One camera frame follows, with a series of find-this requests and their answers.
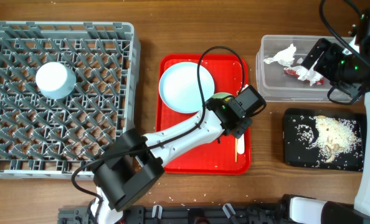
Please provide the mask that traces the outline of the white tissue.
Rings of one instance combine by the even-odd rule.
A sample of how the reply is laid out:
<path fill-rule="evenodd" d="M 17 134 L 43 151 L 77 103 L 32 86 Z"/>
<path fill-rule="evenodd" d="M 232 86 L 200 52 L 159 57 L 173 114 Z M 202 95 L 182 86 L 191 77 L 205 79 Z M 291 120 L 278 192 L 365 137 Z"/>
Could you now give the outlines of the white tissue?
<path fill-rule="evenodd" d="M 303 58 L 299 58 L 296 61 L 295 67 L 289 67 L 288 69 L 293 71 L 293 73 L 297 76 L 298 80 L 301 81 L 307 81 L 310 86 L 313 85 L 322 85 L 323 84 L 323 75 L 318 73 L 311 67 L 310 69 L 307 69 L 301 65 L 301 63 L 304 61 Z"/>
<path fill-rule="evenodd" d="M 293 44 L 290 44 L 288 48 L 279 51 L 273 57 L 265 58 L 263 61 L 266 64 L 278 62 L 280 65 L 284 67 L 290 67 L 294 63 L 295 52 L 296 52 L 296 47 Z"/>

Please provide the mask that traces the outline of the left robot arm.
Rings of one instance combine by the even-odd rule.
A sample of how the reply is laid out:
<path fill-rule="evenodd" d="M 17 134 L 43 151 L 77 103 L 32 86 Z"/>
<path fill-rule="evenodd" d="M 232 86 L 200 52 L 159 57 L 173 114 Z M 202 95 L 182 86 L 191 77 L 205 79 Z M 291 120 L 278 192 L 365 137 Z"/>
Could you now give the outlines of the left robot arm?
<path fill-rule="evenodd" d="M 212 95 L 200 111 L 168 129 L 140 135 L 135 129 L 122 134 L 91 165 L 97 195 L 90 210 L 96 223 L 116 223 L 164 174 L 164 168 L 182 154 L 221 136 L 240 138 L 267 103 L 247 86 L 237 96 Z"/>

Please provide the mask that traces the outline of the small light blue bowl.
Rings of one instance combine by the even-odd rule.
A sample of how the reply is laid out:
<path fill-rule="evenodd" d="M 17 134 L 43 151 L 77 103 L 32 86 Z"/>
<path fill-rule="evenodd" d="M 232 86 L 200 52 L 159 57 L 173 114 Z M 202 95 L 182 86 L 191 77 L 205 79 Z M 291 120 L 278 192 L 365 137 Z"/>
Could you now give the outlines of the small light blue bowl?
<path fill-rule="evenodd" d="M 49 62 L 36 72 L 36 85 L 47 98 L 59 100 L 70 95 L 77 82 L 75 73 L 58 62 Z"/>

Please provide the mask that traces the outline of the food scraps and rice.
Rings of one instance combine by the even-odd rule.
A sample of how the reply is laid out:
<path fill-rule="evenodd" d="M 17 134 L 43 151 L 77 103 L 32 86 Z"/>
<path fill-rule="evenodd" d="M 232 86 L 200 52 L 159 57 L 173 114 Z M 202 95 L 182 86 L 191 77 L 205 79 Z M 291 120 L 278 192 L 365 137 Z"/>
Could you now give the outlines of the food scraps and rice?
<path fill-rule="evenodd" d="M 349 119 L 335 119 L 324 115 L 302 116 L 302 121 L 312 124 L 297 124 L 296 136 L 308 150 L 317 148 L 318 161 L 332 163 L 342 154 L 348 154 L 362 145 L 358 136 L 356 122 Z"/>

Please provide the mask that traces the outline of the red snack wrapper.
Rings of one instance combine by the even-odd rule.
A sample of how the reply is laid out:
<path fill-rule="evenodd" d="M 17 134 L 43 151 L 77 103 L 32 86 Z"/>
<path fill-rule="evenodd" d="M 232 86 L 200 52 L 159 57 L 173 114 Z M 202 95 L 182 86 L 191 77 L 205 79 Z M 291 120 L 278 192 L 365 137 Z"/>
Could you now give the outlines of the red snack wrapper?
<path fill-rule="evenodd" d="M 297 74 L 297 72 L 293 69 L 287 69 L 285 68 L 284 69 L 284 73 L 287 74 L 287 75 L 293 75 L 295 77 L 299 77 L 299 74 Z M 321 78 L 319 81 L 315 82 L 315 85 L 324 85 L 325 84 L 325 81 L 323 78 Z"/>

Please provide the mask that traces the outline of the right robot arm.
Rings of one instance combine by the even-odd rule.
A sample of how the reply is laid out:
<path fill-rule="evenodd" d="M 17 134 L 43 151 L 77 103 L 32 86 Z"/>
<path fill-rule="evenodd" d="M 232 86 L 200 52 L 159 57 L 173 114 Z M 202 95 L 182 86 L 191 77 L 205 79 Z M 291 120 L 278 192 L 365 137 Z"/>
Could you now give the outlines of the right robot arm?
<path fill-rule="evenodd" d="M 331 27 L 320 4 L 320 18 L 337 43 L 320 38 L 301 63 L 301 72 L 314 70 L 329 80 L 331 88 L 350 97 L 353 104 L 364 98 L 367 134 L 364 167 L 353 205 L 308 197 L 288 199 L 288 219 L 296 223 L 370 223 L 370 9 L 359 12 L 359 25 L 350 33 L 349 45 Z"/>

